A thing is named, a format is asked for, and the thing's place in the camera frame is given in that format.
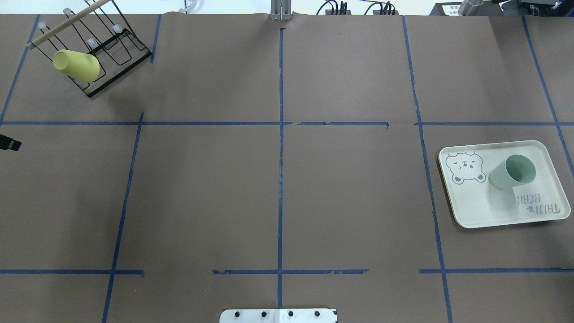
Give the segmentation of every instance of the wooden handle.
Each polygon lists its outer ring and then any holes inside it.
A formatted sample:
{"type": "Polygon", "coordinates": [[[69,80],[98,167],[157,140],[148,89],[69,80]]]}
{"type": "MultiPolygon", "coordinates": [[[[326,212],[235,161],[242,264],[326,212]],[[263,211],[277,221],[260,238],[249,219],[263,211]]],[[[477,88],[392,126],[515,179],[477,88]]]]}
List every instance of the wooden handle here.
{"type": "Polygon", "coordinates": [[[70,27],[74,22],[84,18],[85,16],[89,15],[90,13],[92,13],[97,8],[105,5],[106,3],[110,2],[110,1],[111,0],[98,0],[98,1],[96,1],[91,6],[85,8],[84,10],[78,12],[75,15],[72,15],[66,21],[64,21],[61,24],[59,24],[58,26],[52,28],[52,30],[50,30],[47,33],[43,34],[42,36],[34,39],[32,42],[28,43],[28,45],[26,45],[26,46],[30,49],[34,49],[35,47],[40,46],[44,41],[47,41],[48,39],[57,35],[62,30],[66,29],[67,27],[70,27]]]}

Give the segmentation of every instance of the white floor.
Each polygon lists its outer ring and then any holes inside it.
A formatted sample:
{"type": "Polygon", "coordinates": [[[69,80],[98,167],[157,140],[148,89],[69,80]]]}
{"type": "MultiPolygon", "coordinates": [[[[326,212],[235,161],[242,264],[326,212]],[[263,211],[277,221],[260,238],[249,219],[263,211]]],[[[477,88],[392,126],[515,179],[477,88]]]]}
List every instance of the white floor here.
{"type": "MultiPolygon", "coordinates": [[[[115,0],[123,13],[158,14],[178,11],[184,7],[184,0],[115,0]]],[[[440,0],[392,0],[392,4],[404,15],[427,16],[440,0]]],[[[316,14],[323,0],[293,0],[293,11],[316,14]]],[[[361,0],[347,0],[353,14],[363,14],[371,5],[361,0]]],[[[2,0],[0,14],[61,14],[66,7],[80,10],[83,0],[2,0]]],[[[199,14],[249,14],[268,13],[270,0],[198,0],[193,13],[199,14]]]]}

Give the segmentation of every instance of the bear face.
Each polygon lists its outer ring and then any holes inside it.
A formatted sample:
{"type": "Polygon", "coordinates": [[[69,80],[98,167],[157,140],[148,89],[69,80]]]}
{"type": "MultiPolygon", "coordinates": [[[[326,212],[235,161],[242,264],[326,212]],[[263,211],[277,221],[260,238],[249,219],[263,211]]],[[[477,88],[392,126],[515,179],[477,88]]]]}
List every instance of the bear face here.
{"type": "Polygon", "coordinates": [[[475,152],[472,154],[459,152],[455,155],[448,154],[446,159],[448,169],[452,173],[452,181],[462,184],[465,180],[476,180],[482,183],[486,175],[482,172],[482,158],[475,152]]]}

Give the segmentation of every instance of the blue tape line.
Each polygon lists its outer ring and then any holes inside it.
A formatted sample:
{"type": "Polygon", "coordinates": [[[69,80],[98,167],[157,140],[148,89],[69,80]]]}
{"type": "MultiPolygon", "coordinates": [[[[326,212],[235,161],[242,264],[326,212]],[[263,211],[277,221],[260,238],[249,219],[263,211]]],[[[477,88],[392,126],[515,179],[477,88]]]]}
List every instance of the blue tape line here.
{"type": "Polygon", "coordinates": [[[153,64],[153,59],[156,57],[157,36],[160,34],[161,15],[157,15],[156,36],[153,39],[152,57],[149,62],[153,64]]]}
{"type": "Polygon", "coordinates": [[[280,122],[235,122],[235,121],[146,121],[145,126],[279,126],[280,122]]]}
{"type": "Polygon", "coordinates": [[[111,273],[110,273],[110,281],[108,283],[108,290],[106,294],[106,303],[104,305],[104,313],[102,315],[102,323],[106,323],[107,321],[107,314],[110,309],[110,299],[111,299],[111,292],[114,288],[114,276],[115,276],[115,269],[118,265],[118,256],[119,256],[119,247],[122,242],[122,233],[123,233],[123,225],[126,221],[126,212],[127,212],[127,199],[130,195],[130,188],[131,188],[131,180],[134,175],[134,165],[135,165],[135,156],[138,153],[138,146],[139,146],[139,136],[142,131],[142,120],[144,119],[144,113],[139,117],[139,125],[138,125],[138,132],[135,135],[135,144],[134,144],[134,152],[131,156],[131,164],[130,164],[130,173],[127,177],[127,186],[126,186],[126,194],[123,198],[123,207],[122,207],[122,216],[119,220],[119,228],[118,228],[118,237],[115,241],[115,249],[114,249],[114,259],[111,265],[111,273]]]}
{"type": "MultiPolygon", "coordinates": [[[[283,269],[282,275],[362,275],[368,269],[283,269]]],[[[224,271],[212,270],[214,275],[275,275],[275,269],[227,269],[224,271]]]]}
{"type": "Polygon", "coordinates": [[[4,122],[5,125],[56,125],[56,126],[63,126],[63,125],[79,125],[79,126],[92,126],[92,125],[112,125],[112,126],[137,126],[139,122],[132,122],[132,121],[6,121],[4,122]]]}
{"type": "Polygon", "coordinates": [[[550,272],[570,274],[574,269],[565,268],[453,268],[453,269],[421,269],[420,274],[507,274],[507,273],[530,273],[530,272],[550,272]]]}
{"type": "MultiPolygon", "coordinates": [[[[111,270],[73,270],[73,269],[0,269],[2,275],[110,275],[111,270]]],[[[117,270],[116,275],[140,275],[143,270],[117,270]]]]}
{"type": "MultiPolygon", "coordinates": [[[[405,34],[405,45],[406,45],[406,54],[409,60],[409,71],[410,71],[410,82],[412,85],[412,89],[413,89],[413,98],[414,98],[414,105],[417,108],[417,121],[418,121],[418,131],[421,137],[421,146],[422,146],[422,156],[424,159],[424,163],[425,163],[425,172],[426,172],[426,183],[428,186],[428,190],[430,193],[430,201],[432,203],[432,216],[433,216],[433,220],[435,221],[435,238],[436,238],[436,246],[437,246],[437,250],[439,253],[439,262],[440,262],[440,268],[441,270],[444,270],[444,257],[443,257],[443,246],[442,243],[440,241],[440,231],[439,231],[439,221],[437,219],[436,216],[436,207],[435,207],[435,195],[433,193],[433,189],[432,189],[432,181],[431,181],[431,171],[429,169],[429,163],[428,163],[428,158],[427,158],[427,154],[426,154],[426,145],[425,145],[425,139],[424,139],[424,133],[422,131],[422,117],[421,117],[421,110],[420,107],[418,105],[418,98],[417,98],[417,92],[414,88],[414,69],[413,69],[413,60],[410,54],[410,45],[409,45],[409,34],[406,28],[406,19],[405,16],[402,16],[402,26],[403,26],[403,30],[404,30],[404,34],[405,34]]],[[[445,305],[447,308],[447,317],[448,317],[448,322],[452,323],[452,310],[451,310],[451,299],[450,296],[448,294],[448,283],[447,283],[447,275],[446,273],[442,272],[441,274],[442,279],[443,279],[443,292],[444,292],[444,301],[445,301],[445,305]]]]}
{"type": "Polygon", "coordinates": [[[536,52],[534,51],[534,46],[532,46],[532,40],[530,39],[530,32],[528,31],[528,24],[526,23],[526,17],[522,16],[522,25],[524,26],[524,33],[526,34],[526,40],[528,41],[528,46],[530,47],[530,53],[532,54],[532,59],[534,60],[534,65],[536,66],[536,71],[538,72],[538,77],[540,78],[540,83],[542,83],[542,89],[544,90],[544,95],[546,96],[546,101],[550,107],[550,112],[552,113],[552,118],[556,124],[556,130],[558,131],[558,136],[560,142],[562,143],[562,149],[566,154],[566,160],[568,161],[568,166],[570,167],[570,173],[574,177],[574,165],[572,164],[572,159],[570,158],[570,153],[568,152],[568,147],[566,147],[566,142],[564,136],[562,135],[562,129],[560,129],[560,124],[558,123],[558,117],[556,116],[556,111],[554,110],[554,105],[550,99],[550,94],[548,93],[548,88],[546,87],[546,82],[544,81],[544,76],[540,70],[540,65],[538,64],[538,59],[536,58],[536,52]]]}
{"type": "Polygon", "coordinates": [[[298,126],[386,126],[388,122],[301,122],[298,126]]]}
{"type": "MultiPolygon", "coordinates": [[[[32,41],[32,37],[34,37],[34,32],[36,31],[36,27],[38,26],[39,20],[40,20],[40,15],[36,15],[34,27],[32,27],[32,31],[30,32],[30,37],[28,37],[28,43],[30,43],[32,41]]],[[[22,58],[20,58],[20,64],[18,64],[18,68],[16,69],[16,74],[14,75],[14,79],[12,80],[12,85],[10,86],[10,91],[8,91],[8,96],[6,97],[6,102],[4,102],[4,108],[2,109],[2,113],[0,114],[0,125],[2,125],[2,121],[4,121],[4,116],[6,115],[6,110],[8,109],[8,105],[10,104],[10,99],[12,99],[12,93],[14,93],[16,81],[18,80],[18,76],[20,75],[20,71],[22,70],[22,66],[24,65],[24,60],[26,59],[27,54],[28,54],[28,47],[24,47],[24,53],[22,54],[22,58]]]]}
{"type": "Polygon", "coordinates": [[[277,308],[283,307],[283,34],[279,31],[279,199],[277,223],[277,308]]]}
{"type": "Polygon", "coordinates": [[[554,122],[417,122],[414,125],[419,124],[423,126],[556,126],[554,122]]]}

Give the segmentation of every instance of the rectangular tray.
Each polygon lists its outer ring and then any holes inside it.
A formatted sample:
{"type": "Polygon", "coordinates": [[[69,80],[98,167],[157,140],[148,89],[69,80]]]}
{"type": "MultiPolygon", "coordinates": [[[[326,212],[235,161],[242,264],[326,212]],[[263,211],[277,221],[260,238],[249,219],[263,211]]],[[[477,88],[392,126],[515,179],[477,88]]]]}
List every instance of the rectangular tray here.
{"type": "Polygon", "coordinates": [[[554,164],[539,141],[446,147],[439,153],[439,165],[453,215],[464,228],[560,220],[570,215],[554,164]],[[488,175],[511,155],[528,157],[536,167],[536,178],[501,190],[488,181],[488,175]]]}

